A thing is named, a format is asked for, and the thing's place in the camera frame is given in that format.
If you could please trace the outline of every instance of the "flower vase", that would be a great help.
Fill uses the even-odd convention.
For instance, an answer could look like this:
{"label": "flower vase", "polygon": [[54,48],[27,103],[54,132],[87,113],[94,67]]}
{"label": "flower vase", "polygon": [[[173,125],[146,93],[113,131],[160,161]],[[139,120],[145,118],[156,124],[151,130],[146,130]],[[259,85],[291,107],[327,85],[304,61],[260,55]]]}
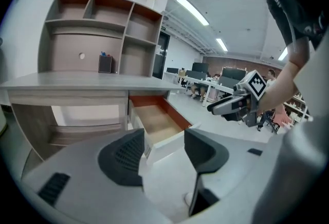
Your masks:
{"label": "flower vase", "polygon": [[146,0],[146,6],[149,8],[154,8],[155,0]]}

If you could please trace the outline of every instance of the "office worker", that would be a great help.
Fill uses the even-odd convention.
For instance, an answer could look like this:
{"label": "office worker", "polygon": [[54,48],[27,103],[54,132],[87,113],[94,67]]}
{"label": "office worker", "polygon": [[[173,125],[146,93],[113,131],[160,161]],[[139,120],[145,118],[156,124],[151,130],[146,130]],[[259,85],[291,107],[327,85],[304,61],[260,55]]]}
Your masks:
{"label": "office worker", "polygon": [[259,111],[274,109],[291,99],[297,88],[293,79],[309,59],[309,40],[316,49],[328,26],[329,0],[266,0],[282,33],[288,62],[259,101]]}
{"label": "office worker", "polygon": [[[207,77],[211,77],[209,72],[207,72],[206,78]],[[191,98],[194,99],[196,97],[195,90],[198,89],[199,92],[200,92],[200,102],[202,102],[204,100],[204,95],[205,95],[205,93],[207,91],[207,88],[208,88],[208,86],[207,85],[204,85],[202,83],[194,83],[191,86],[191,91],[192,91]]]}

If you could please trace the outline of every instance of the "fluorescent light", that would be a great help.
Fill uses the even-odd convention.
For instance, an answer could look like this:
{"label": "fluorescent light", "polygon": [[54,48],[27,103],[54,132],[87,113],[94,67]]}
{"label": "fluorescent light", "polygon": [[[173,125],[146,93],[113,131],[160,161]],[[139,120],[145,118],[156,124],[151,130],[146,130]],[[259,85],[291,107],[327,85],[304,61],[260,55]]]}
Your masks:
{"label": "fluorescent light", "polygon": [[279,61],[282,61],[287,56],[287,54],[288,54],[288,50],[287,50],[287,48],[285,48],[283,53],[279,57]]}
{"label": "fluorescent light", "polygon": [[227,51],[227,48],[226,48],[224,42],[222,41],[222,39],[216,39],[216,40],[220,44],[220,46],[222,47],[223,51]]}
{"label": "fluorescent light", "polygon": [[208,21],[200,14],[200,12],[187,0],[177,0],[178,3],[180,3],[183,7],[185,7],[189,12],[192,13],[193,16],[195,16],[202,25],[208,26]]}

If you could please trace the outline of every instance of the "door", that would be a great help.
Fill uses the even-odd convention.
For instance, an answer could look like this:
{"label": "door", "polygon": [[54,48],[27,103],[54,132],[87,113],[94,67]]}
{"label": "door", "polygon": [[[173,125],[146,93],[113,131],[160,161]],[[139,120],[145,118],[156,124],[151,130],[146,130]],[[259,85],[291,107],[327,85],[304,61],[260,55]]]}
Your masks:
{"label": "door", "polygon": [[154,65],[153,65],[153,77],[156,77],[158,79],[162,79],[169,39],[170,39],[169,35],[160,32],[158,46],[155,54]]}

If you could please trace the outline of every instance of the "ceiling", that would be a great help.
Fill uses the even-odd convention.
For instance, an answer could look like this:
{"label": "ceiling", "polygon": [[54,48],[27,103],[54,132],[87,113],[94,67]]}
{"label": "ceiling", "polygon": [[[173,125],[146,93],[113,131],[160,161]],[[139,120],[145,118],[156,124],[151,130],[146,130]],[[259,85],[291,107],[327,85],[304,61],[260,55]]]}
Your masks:
{"label": "ceiling", "polygon": [[[281,67],[285,45],[266,0],[188,0],[207,19],[203,26],[176,0],[168,0],[163,26],[203,55],[261,62]],[[228,52],[215,40],[221,38]]]}

